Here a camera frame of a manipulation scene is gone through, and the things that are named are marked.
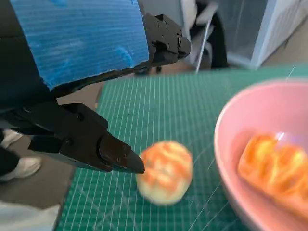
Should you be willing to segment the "left robot hand, blue tape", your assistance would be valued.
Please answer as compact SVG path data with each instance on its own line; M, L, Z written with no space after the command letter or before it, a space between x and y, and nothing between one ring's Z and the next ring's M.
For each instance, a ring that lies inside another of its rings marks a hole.
M28 135L30 150L77 167L141 174L143 161L106 119L57 99L190 51L181 27L145 13L139 0L3 0L0 127Z

